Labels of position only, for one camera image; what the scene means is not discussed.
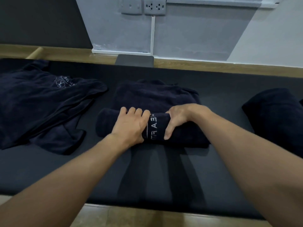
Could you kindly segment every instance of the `wall socket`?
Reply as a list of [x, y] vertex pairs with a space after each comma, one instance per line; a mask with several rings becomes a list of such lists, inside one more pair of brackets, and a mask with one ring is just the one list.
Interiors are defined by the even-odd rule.
[[145, 15], [165, 15], [166, 0], [144, 0]]
[[142, 15], [142, 0], [119, 0], [122, 14]]

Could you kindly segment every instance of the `circular logo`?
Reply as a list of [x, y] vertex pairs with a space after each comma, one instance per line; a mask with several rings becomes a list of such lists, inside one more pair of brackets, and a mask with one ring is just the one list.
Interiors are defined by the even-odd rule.
[[58, 87], [65, 87], [65, 83], [64, 83], [63, 80], [58, 80], [58, 81], [56, 82], [56, 85], [57, 85]]

